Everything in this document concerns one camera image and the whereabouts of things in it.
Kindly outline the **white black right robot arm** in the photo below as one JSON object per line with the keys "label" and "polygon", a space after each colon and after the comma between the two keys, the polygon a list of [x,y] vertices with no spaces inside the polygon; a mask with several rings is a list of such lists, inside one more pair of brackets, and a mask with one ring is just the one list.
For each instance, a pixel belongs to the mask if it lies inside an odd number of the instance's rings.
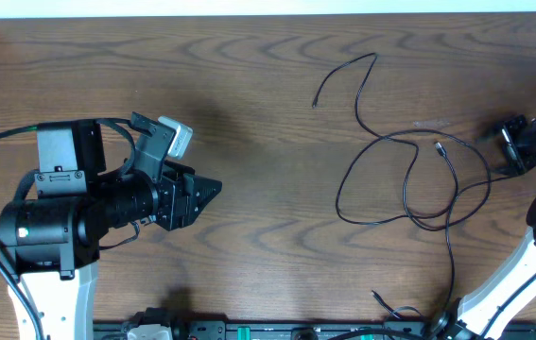
{"label": "white black right robot arm", "polygon": [[[536,119],[523,115],[499,123],[493,135],[503,137],[508,165],[499,173],[510,178],[536,167]],[[424,329],[426,339],[499,339],[514,317],[536,298],[536,197],[526,217],[519,246],[474,292],[456,300]]]}

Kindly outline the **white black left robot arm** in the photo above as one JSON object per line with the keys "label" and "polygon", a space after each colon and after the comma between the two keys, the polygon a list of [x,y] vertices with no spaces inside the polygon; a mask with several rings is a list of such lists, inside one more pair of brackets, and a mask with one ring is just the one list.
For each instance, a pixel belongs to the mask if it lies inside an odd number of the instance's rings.
{"label": "white black left robot arm", "polygon": [[36,133],[39,165],[0,213],[19,335],[89,339],[102,237],[187,227],[222,184],[181,164],[193,131],[166,117],[42,123]]}

